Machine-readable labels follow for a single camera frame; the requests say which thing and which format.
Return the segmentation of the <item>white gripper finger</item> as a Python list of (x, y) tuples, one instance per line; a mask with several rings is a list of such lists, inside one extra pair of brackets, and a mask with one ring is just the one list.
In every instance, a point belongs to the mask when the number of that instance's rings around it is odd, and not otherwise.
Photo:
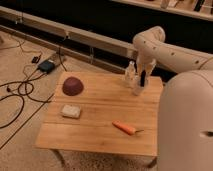
[(153, 59), (153, 60), (148, 64), (148, 66), (147, 66), (147, 70), (146, 70), (146, 74), (147, 74), (146, 77), (147, 77), (147, 78), (148, 78), (149, 76), (151, 76), (152, 71), (154, 70), (155, 66), (156, 66), (156, 60)]
[(137, 76), (139, 82), (141, 80), (141, 74), (142, 74), (142, 71), (141, 72), (137, 71), (137, 73), (136, 73), (136, 76)]

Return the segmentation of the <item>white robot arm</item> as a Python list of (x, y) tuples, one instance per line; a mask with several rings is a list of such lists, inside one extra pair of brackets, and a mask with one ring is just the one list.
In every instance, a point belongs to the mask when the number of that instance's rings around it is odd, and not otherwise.
[(213, 54), (165, 42), (160, 26), (136, 34), (139, 73), (161, 63), (176, 75), (158, 109), (157, 171), (213, 171)]

